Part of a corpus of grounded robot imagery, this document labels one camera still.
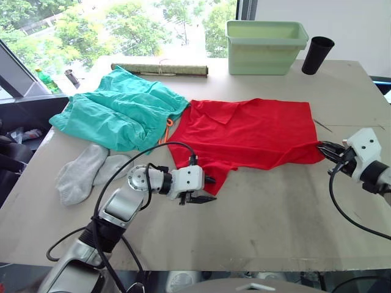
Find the light green plastic bin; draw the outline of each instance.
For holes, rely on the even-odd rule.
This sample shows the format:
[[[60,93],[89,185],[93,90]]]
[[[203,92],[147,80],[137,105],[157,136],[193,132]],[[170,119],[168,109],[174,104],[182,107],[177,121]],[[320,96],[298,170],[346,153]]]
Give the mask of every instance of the light green plastic bin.
[[[286,21],[228,20],[230,74],[285,75],[308,35],[301,23]]]

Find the window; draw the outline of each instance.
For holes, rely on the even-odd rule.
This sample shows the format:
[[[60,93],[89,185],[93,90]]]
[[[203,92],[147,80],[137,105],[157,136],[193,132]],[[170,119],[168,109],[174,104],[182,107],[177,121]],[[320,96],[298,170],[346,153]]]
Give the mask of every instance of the window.
[[[236,0],[2,0],[0,39],[37,78],[63,92],[103,55],[226,57],[225,22]]]

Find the green garment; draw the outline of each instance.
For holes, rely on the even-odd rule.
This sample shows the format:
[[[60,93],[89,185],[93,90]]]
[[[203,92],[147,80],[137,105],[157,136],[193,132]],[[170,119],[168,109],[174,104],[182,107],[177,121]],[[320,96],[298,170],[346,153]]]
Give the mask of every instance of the green garment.
[[[65,110],[49,122],[71,136],[116,150],[145,150],[189,105],[161,82],[149,82],[123,68],[103,76],[94,92],[69,97]]]

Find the cloth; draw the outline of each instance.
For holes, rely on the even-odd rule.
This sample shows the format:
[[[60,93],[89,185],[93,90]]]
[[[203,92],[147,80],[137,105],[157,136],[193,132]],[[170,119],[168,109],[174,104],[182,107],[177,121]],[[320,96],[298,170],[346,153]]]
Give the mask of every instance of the cloth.
[[[213,195],[228,172],[238,167],[269,170],[289,162],[313,164],[324,158],[316,148],[309,103],[191,101],[169,141],[193,147],[205,174],[216,180],[205,185]],[[188,165],[188,150],[177,145],[169,145],[169,149],[177,168]]]
[[[124,154],[116,154],[114,156],[108,156],[100,167],[95,179],[93,180],[92,185],[101,185],[109,181],[111,176],[126,162],[130,160],[130,157],[125,156]],[[124,177],[129,169],[133,166],[133,163],[127,165],[115,178],[114,180]]]
[[[161,82],[149,82],[116,66],[94,92],[69,97],[49,122],[61,131],[116,151],[145,150],[164,134],[188,102]]]
[[[56,184],[62,204],[77,204],[90,195],[93,179],[108,154],[107,148],[91,143],[76,160],[62,167]]]

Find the black cylinder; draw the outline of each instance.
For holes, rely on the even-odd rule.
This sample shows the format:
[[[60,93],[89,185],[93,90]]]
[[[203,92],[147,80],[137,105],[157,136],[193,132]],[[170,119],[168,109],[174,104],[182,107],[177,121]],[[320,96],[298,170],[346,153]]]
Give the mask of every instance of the black cylinder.
[[[301,71],[308,75],[315,74],[334,45],[329,38],[313,37]]]
[[[79,85],[79,80],[73,74],[72,69],[65,70],[64,74],[72,82],[73,85]]]

